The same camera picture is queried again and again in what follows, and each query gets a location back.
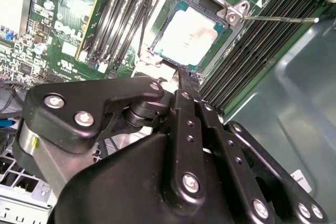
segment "capacitor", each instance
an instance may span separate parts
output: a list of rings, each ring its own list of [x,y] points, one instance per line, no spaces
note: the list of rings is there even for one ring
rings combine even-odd
[[[54,9],[55,9],[55,5],[54,5],[53,2],[50,1],[50,0],[46,0],[46,1],[43,3],[43,7],[44,7],[46,10],[54,10]]]
[[[34,53],[37,55],[42,55],[47,51],[47,45],[44,43],[39,43],[34,47]]]

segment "motherboard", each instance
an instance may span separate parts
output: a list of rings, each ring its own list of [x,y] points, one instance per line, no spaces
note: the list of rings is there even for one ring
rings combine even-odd
[[[228,112],[309,28],[305,19],[334,2],[0,0],[0,80],[170,83],[183,66],[199,77],[202,98]]]

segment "metal rod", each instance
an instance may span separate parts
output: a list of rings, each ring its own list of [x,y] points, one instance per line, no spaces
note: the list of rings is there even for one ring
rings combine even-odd
[[[265,17],[265,16],[244,16],[245,20],[263,20],[289,23],[317,23],[319,18],[290,18],[290,17]]]

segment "gray metal panel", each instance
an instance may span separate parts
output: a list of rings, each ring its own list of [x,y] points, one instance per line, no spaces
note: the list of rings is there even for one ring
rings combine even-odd
[[[336,29],[312,26],[225,117],[241,123],[336,221]]]

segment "silver screw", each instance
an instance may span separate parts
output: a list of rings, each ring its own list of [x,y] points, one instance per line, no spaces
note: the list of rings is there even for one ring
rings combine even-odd
[[[207,110],[209,110],[209,111],[212,110],[211,106],[210,106],[209,104],[207,104],[207,103],[204,104],[204,107],[205,107]]]
[[[243,3],[243,4],[241,5],[241,8],[240,8],[240,9],[242,9],[242,10],[246,10],[246,9],[247,9],[247,4]]]
[[[241,128],[237,124],[234,124],[233,127],[235,128],[236,131],[242,132]]]
[[[316,215],[317,218],[323,219],[323,214],[317,206],[311,205],[311,210],[313,210],[313,213]]]
[[[257,214],[260,217],[262,217],[264,219],[268,218],[267,208],[265,207],[265,205],[259,199],[255,199],[253,201],[253,206],[254,206],[254,209],[257,211]]]
[[[80,126],[90,127],[95,121],[90,113],[81,111],[75,115],[75,122]]]
[[[190,95],[186,92],[182,92],[182,96],[185,98],[185,99],[190,99]]]
[[[236,16],[231,15],[231,16],[229,17],[229,21],[230,21],[230,22],[234,22],[235,20],[236,20]]]
[[[158,85],[155,83],[155,82],[152,82],[150,84],[151,88],[154,89],[154,90],[159,90],[160,88],[158,87]]]
[[[189,173],[183,175],[182,182],[185,189],[187,189],[191,193],[198,192],[200,188],[197,179]]]
[[[305,216],[307,219],[309,219],[310,218],[310,212],[304,206],[304,204],[298,203],[298,207],[299,207],[299,210],[302,213],[302,215]]]
[[[57,95],[49,95],[44,98],[44,103],[52,109],[60,109],[64,106],[64,100]]]

